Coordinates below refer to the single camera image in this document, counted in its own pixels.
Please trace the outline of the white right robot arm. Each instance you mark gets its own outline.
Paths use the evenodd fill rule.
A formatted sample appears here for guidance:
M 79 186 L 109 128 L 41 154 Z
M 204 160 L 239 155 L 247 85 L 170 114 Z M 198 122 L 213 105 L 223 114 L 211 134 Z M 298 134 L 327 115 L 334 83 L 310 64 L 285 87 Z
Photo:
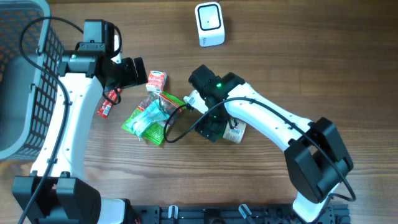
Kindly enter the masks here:
M 188 79 L 194 87 L 185 101 L 202 117 L 193 125 L 215 142 L 240 121 L 269 138 L 284 153 L 292 185 L 298 194 L 292 208 L 305 222 L 315 221 L 353 169 L 353 161 L 336 128 L 324 117 L 318 121 L 297 116 L 257 93 L 234 73 L 215 75 L 205 65 Z

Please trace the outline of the red tissue pack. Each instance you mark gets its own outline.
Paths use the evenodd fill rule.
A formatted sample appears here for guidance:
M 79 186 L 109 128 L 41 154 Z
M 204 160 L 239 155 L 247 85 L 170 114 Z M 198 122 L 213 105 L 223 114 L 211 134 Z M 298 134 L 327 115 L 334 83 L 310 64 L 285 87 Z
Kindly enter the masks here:
M 165 72 L 151 70 L 146 83 L 147 91 L 162 93 L 166 79 L 167 74 Z

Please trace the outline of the red snack bar wrapper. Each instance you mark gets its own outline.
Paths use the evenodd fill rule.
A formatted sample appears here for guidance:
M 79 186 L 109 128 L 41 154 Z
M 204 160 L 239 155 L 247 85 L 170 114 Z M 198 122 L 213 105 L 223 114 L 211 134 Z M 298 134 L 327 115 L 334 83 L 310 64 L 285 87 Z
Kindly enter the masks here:
M 107 95 L 103 93 L 105 101 L 97 111 L 97 115 L 101 116 L 102 118 L 107 118 L 111 108 L 121 102 L 121 92 L 122 89 L 117 88 L 110 90 Z

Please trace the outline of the mint green wipes pack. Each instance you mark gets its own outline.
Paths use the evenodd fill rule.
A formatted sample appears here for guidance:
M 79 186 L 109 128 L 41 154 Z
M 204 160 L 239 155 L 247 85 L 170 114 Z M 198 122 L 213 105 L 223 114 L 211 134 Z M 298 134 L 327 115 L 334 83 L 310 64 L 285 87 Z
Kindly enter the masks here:
M 170 115 L 163 110 L 161 100 L 156 99 L 131 121 L 131 131 L 140 139 L 152 124 L 169 118 Z

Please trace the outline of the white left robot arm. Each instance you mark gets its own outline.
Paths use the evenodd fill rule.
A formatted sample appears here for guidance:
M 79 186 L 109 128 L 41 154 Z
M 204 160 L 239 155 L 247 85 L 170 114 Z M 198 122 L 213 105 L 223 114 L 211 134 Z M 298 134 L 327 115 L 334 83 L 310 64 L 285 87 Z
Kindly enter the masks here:
M 28 176 L 14 179 L 12 193 L 31 223 L 139 223 L 128 199 L 103 198 L 83 179 L 93 113 L 108 91 L 147 83 L 141 58 L 122 58 L 121 31 L 88 19 L 83 41 L 66 50 L 50 77 L 57 99 L 49 129 Z

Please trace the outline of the green lid jar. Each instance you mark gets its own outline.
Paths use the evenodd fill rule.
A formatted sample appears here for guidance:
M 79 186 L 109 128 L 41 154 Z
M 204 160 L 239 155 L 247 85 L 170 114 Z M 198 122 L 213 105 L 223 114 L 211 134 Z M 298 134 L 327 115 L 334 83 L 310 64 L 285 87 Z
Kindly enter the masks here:
M 240 143 L 243 139 L 245 130 L 246 123 L 244 121 L 231 118 L 226 123 L 222 138 L 235 143 Z

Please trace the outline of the green candy bag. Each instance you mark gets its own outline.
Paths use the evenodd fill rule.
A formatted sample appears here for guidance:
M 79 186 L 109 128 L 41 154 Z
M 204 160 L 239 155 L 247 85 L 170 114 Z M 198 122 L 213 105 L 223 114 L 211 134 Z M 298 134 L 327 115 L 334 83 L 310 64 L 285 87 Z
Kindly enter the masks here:
M 170 115 L 170 121 L 166 127 L 166 131 L 172 127 L 179 114 L 183 111 L 183 108 L 178 109 L 174 115 L 172 113 L 179 107 L 183 105 L 183 101 L 177 97 L 163 91 L 162 93 L 149 92 L 139 106 L 132 112 L 132 115 L 123 123 L 121 126 L 127 132 L 133 134 L 131 131 L 131 121 L 143 112 L 153 101 L 156 99 L 161 100 L 161 105 L 163 110 Z M 158 121 L 152 124 L 142 135 L 141 138 L 147 139 L 156 145 L 161 145 L 164 140 L 164 128 L 166 121 Z

